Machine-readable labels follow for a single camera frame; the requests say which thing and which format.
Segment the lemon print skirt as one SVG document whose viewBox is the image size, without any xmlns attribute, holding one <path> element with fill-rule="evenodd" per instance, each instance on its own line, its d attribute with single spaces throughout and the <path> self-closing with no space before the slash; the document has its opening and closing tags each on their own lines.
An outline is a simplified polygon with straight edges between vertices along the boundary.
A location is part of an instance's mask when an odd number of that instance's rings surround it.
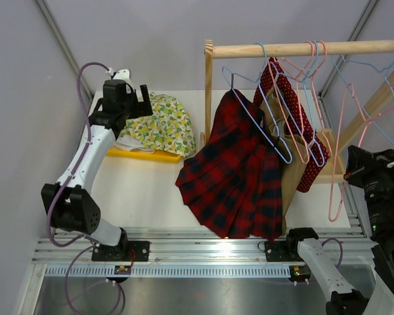
<svg viewBox="0 0 394 315">
<path fill-rule="evenodd" d="M 128 119 L 119 140 L 133 139 L 141 148 L 161 150 L 187 158 L 196 151 L 190 115 L 174 96 L 150 93 L 153 114 Z"/>
</svg>

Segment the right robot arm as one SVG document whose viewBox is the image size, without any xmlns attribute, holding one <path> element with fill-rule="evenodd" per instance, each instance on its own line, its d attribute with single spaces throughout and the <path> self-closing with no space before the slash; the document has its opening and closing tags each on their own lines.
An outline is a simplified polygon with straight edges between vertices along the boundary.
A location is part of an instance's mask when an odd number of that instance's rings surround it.
<svg viewBox="0 0 394 315">
<path fill-rule="evenodd" d="M 344 181 L 362 189 L 370 223 L 370 241 L 349 248 L 350 261 L 369 264 L 374 288 L 365 297 L 346 280 L 324 250 L 313 228 L 293 228 L 282 241 L 264 243 L 269 263 L 288 263 L 292 285 L 314 279 L 326 300 L 327 314 L 394 314 L 394 150 L 369 152 L 350 145 Z"/>
</svg>

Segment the tan brown skirt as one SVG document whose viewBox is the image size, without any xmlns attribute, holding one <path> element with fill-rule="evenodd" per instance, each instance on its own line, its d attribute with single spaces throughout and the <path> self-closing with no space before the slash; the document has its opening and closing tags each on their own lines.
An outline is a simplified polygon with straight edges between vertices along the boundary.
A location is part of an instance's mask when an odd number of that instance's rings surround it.
<svg viewBox="0 0 394 315">
<path fill-rule="evenodd" d="M 282 234 L 285 234 L 286 213 L 307 167 L 304 163 L 307 160 L 307 151 L 303 139 L 298 134 L 291 134 L 288 130 L 285 120 L 288 113 L 280 109 L 280 104 L 275 97 L 264 100 L 260 108 L 265 115 L 265 132 L 282 154 L 279 157 L 279 165 L 282 189 Z"/>
</svg>

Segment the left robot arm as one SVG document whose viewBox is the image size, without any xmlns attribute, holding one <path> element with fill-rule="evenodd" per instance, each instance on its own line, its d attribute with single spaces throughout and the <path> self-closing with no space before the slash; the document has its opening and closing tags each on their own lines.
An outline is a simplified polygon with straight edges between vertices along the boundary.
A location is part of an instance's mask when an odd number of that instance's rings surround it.
<svg viewBox="0 0 394 315">
<path fill-rule="evenodd" d="M 102 217 L 91 196 L 97 172 L 127 120 L 153 114 L 148 87 L 141 85 L 140 92 L 123 79 L 105 81 L 87 118 L 85 140 L 62 176 L 41 189 L 49 239 L 55 241 L 53 229 L 75 232 L 94 245 L 93 261 L 145 261 L 150 247 L 147 241 L 129 241 L 125 229 Z"/>
</svg>

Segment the pink hanger with lemon skirt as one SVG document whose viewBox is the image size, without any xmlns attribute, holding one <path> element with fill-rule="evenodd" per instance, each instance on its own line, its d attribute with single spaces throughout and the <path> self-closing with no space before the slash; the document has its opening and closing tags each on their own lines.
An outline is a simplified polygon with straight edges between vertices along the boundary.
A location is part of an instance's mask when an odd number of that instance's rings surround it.
<svg viewBox="0 0 394 315">
<path fill-rule="evenodd" d="M 383 85 L 383 89 L 390 89 L 392 92 L 394 87 L 394 83 L 390 83 L 387 85 L 386 83 Z M 341 125 L 342 125 L 342 119 L 343 119 L 343 114 L 345 111 L 345 104 L 346 104 L 346 98 L 347 98 L 347 93 L 351 93 L 351 98 L 354 100 L 355 104 L 357 105 L 357 108 L 359 110 L 359 114 L 352 120 L 350 123 L 351 126 L 348 126 L 344 131 L 341 131 Z M 340 152 L 348 146 L 348 144 L 352 141 L 352 139 L 357 136 L 359 133 L 361 133 L 361 137 L 359 139 L 358 146 L 360 146 L 363 142 L 364 135 L 369 128 L 371 124 L 373 124 L 376 120 L 378 120 L 381 116 L 384 116 L 388 114 L 390 111 L 394 109 L 394 104 L 384 112 L 381 112 L 379 114 L 376 114 L 374 117 L 367 118 L 365 116 L 365 111 L 364 108 L 361 106 L 356 94 L 355 94 L 355 87 L 354 84 L 350 83 L 346 86 L 344 90 L 344 95 L 343 95 L 343 102 L 341 105 L 341 114 L 339 118 L 339 126 L 338 126 L 338 133 L 336 134 L 336 141 L 335 141 L 335 148 L 332 151 L 333 155 L 333 160 L 332 160 L 332 173 L 331 173 L 331 189 L 330 189 L 330 201 L 329 201 L 329 209 L 328 209 L 328 220 L 330 222 L 335 222 L 339 219 L 340 213 L 341 213 L 341 205 L 343 203 L 343 191 L 347 184 L 343 185 L 343 188 L 341 189 L 341 196 L 340 196 L 340 202 L 339 202 L 339 207 L 336 213 L 335 217 L 332 217 L 332 204 L 333 204 L 333 196 L 334 196 L 334 183 L 335 183 L 335 177 L 336 177 L 336 166 L 339 164 L 339 157 L 340 157 Z"/>
</svg>

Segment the red white polka-dot skirt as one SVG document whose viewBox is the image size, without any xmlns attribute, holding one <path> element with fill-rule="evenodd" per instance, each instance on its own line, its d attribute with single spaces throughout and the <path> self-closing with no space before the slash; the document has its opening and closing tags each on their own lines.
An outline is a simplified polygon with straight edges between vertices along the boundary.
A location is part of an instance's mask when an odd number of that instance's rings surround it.
<svg viewBox="0 0 394 315">
<path fill-rule="evenodd" d="M 267 95 L 267 92 L 273 90 L 274 92 L 279 92 L 277 99 L 282 105 L 282 109 L 289 110 L 287 119 L 288 130 L 292 132 L 293 135 L 298 134 L 302 137 L 304 144 L 308 144 L 312 139 L 313 128 L 308 120 L 303 106 L 300 104 L 299 97 L 297 97 L 290 80 L 284 76 L 284 70 L 282 69 L 279 61 L 275 57 L 271 57 L 265 69 L 263 70 L 261 76 L 261 89 L 256 88 L 253 103 L 260 107 L 263 102 L 263 97 Z M 309 161 L 307 167 L 302 176 L 301 182 L 297 187 L 297 191 L 306 193 L 310 190 L 311 186 L 321 169 L 326 165 L 328 161 L 328 153 L 324 154 L 325 164 L 323 166 L 318 166 L 313 159 L 310 151 Z"/>
</svg>

